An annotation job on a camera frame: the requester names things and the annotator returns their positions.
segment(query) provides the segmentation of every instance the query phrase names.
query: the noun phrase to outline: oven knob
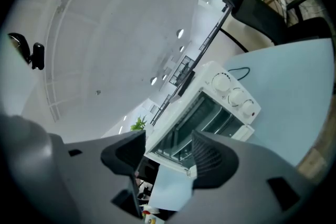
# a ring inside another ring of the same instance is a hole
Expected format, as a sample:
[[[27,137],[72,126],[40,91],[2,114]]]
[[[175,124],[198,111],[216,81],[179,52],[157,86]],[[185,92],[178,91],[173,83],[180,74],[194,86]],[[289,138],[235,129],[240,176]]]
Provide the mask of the oven knob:
[[[242,107],[242,112],[245,115],[251,116],[252,114],[254,114],[254,104],[252,100],[245,101],[245,103],[241,107]]]
[[[245,93],[241,89],[234,89],[229,95],[231,105],[240,105],[246,100]]]
[[[231,81],[225,75],[217,75],[214,77],[213,86],[217,91],[226,92],[230,89]]]

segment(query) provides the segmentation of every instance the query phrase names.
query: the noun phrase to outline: white toaster oven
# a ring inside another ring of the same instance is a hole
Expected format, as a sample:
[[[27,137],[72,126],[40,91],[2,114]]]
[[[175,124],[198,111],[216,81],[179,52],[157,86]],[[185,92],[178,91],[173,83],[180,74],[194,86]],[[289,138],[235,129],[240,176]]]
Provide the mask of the white toaster oven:
[[[146,142],[145,156],[191,177],[193,130],[246,141],[260,106],[228,71],[216,62],[202,66],[183,96],[168,105]]]

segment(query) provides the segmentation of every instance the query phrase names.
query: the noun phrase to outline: white table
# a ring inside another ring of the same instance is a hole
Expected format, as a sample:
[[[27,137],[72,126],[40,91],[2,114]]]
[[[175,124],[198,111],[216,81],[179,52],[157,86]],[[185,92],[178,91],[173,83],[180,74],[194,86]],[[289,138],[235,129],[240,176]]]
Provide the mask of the white table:
[[[330,39],[295,42],[232,57],[224,67],[249,67],[240,82],[261,112],[248,140],[297,165],[313,145],[327,117],[334,60]],[[245,70],[232,71],[236,78]],[[160,166],[149,205],[180,210],[192,195],[192,180]]]

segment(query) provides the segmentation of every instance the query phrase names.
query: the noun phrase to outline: black office chair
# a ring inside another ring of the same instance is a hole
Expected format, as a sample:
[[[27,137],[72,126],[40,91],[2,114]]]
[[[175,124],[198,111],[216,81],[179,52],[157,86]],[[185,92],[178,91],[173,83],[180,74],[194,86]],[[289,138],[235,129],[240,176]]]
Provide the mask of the black office chair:
[[[232,7],[231,15],[238,21],[260,31],[275,45],[289,42],[330,38],[331,32],[322,17],[303,20],[299,5],[305,0],[294,0],[287,10],[296,11],[299,22],[288,27],[284,19],[262,0],[222,0]]]

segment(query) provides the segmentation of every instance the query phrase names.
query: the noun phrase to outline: black cable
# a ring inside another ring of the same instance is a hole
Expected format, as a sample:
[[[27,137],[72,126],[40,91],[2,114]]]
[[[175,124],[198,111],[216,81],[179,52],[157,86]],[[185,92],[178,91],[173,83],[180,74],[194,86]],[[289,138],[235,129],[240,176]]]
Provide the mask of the black cable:
[[[241,78],[237,79],[237,80],[241,80],[241,79],[245,78],[250,73],[251,69],[249,67],[240,67],[240,68],[230,69],[230,70],[228,70],[228,72],[234,71],[234,70],[242,70],[242,69],[247,69],[247,73],[244,76],[242,76]]]

